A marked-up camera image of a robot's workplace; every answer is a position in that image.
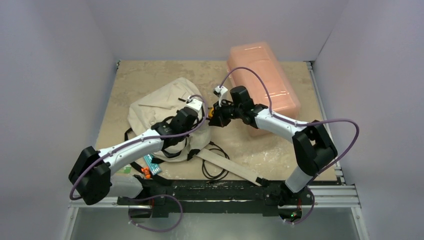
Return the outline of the yellow tape measure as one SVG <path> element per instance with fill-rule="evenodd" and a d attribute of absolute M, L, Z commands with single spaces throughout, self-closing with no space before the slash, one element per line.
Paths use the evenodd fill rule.
<path fill-rule="evenodd" d="M 213 107 L 210 107 L 209 109 L 208 109 L 208 115 L 207 115 L 207 117 L 209 118 L 209 119 L 211 119 L 213 116 L 214 116 L 214 108 Z"/>

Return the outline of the beige backpack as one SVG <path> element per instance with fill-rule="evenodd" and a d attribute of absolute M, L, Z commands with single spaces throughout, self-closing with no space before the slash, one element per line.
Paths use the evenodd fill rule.
<path fill-rule="evenodd" d="M 139 136 L 156 123 L 169 123 L 177 115 L 177 111 L 186 106 L 186 98 L 198 94 L 200 94 L 199 89 L 184 77 L 162 86 L 129 106 L 127 119 L 130 128 L 128 131 Z M 268 184 L 265 178 L 260 177 L 254 171 L 232 162 L 225 152 L 217 154 L 211 149 L 207 149 L 207 146 L 212 144 L 211 136 L 210 127 L 204 123 L 177 145 L 151 153 L 144 159 L 146 161 L 151 160 L 152 164 L 159 165 L 164 162 L 190 161 L 194 157 L 198 157 L 203 162 L 209 162 L 223 169 L 223 173 L 216 176 L 212 176 L 206 170 L 203 170 L 204 176 L 210 181 L 219 181 L 225 178 L 228 173 L 233 173 L 257 186 Z"/>

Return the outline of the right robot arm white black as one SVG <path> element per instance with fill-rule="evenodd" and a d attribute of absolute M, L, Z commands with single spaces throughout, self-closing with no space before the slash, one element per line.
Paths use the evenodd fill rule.
<path fill-rule="evenodd" d="M 271 112 L 263 104 L 255 104 L 244 86 L 228 90 L 217 86 L 213 90 L 218 101 L 208 114 L 209 125 L 225 127 L 239 119 L 252 128 L 268 131 L 292 143 L 297 166 L 284 181 L 280 196 L 288 204 L 300 198 L 301 190 L 338 155 L 338 151 L 323 124 L 295 121 Z M 225 99 L 230 93 L 232 100 Z"/>

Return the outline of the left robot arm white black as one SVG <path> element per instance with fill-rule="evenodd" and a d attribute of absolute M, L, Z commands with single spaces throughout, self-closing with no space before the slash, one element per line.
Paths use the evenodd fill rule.
<path fill-rule="evenodd" d="M 112 176 L 124 166 L 152 153 L 175 146 L 201 126 L 202 109 L 185 106 L 170 122 L 155 123 L 144 133 L 101 150 L 84 148 L 73 165 L 68 179 L 72 183 L 69 198 L 94 205 L 105 198 L 112 187 Z"/>

